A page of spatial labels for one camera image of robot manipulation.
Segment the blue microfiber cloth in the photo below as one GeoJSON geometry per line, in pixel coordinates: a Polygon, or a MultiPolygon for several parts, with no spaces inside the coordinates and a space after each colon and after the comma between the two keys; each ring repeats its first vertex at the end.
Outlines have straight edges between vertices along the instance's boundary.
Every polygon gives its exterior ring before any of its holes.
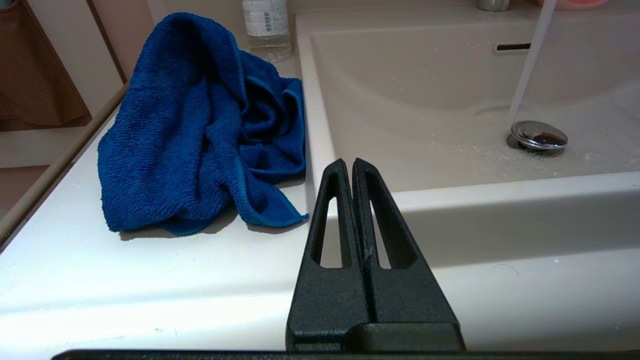
{"type": "Polygon", "coordinates": [[[305,169],[299,79],[237,48],[213,20],[169,15],[149,36],[113,127],[98,146],[112,231],[187,235],[231,202],[248,224],[300,215],[274,186],[305,169]]]}

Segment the faucet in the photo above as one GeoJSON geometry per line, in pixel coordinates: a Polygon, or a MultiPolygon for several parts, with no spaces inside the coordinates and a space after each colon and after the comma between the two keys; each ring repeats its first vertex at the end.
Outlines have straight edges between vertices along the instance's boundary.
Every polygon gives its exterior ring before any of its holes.
{"type": "Polygon", "coordinates": [[[511,0],[478,0],[477,7],[486,12],[505,12],[509,10],[511,0]]]}

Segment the white sink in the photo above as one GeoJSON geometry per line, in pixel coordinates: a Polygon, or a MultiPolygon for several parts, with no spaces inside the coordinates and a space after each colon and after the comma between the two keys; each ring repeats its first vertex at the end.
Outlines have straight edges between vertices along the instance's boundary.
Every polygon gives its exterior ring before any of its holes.
{"type": "Polygon", "coordinates": [[[529,42],[537,14],[299,16],[314,189],[337,158],[376,165],[434,267],[635,247],[640,4],[556,14],[521,116],[568,134],[556,158],[505,143],[526,54],[494,49],[529,42]]]}

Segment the sink drain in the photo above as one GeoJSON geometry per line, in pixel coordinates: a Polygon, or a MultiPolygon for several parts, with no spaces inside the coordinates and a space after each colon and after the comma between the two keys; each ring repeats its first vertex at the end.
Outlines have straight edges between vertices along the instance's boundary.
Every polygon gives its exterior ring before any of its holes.
{"type": "Polygon", "coordinates": [[[511,126],[507,145],[543,157],[562,154],[569,142],[560,129],[540,121],[518,121],[511,126]]]}

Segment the running water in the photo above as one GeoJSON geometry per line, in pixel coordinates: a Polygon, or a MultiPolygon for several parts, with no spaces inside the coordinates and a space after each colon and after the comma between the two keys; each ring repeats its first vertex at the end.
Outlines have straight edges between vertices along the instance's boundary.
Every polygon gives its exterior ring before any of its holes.
{"type": "Polygon", "coordinates": [[[531,40],[531,48],[529,49],[529,54],[524,62],[520,80],[518,81],[516,92],[513,94],[513,100],[511,101],[511,107],[509,108],[509,114],[507,115],[508,127],[511,127],[515,122],[516,115],[518,115],[522,96],[527,89],[529,78],[531,77],[533,68],[536,65],[536,59],[538,59],[538,54],[540,53],[540,48],[542,47],[542,43],[545,39],[545,34],[547,33],[547,28],[551,22],[551,16],[554,14],[557,2],[557,0],[545,0],[545,3],[542,5],[538,25],[536,25],[536,31],[533,33],[533,39],[531,40]]]}

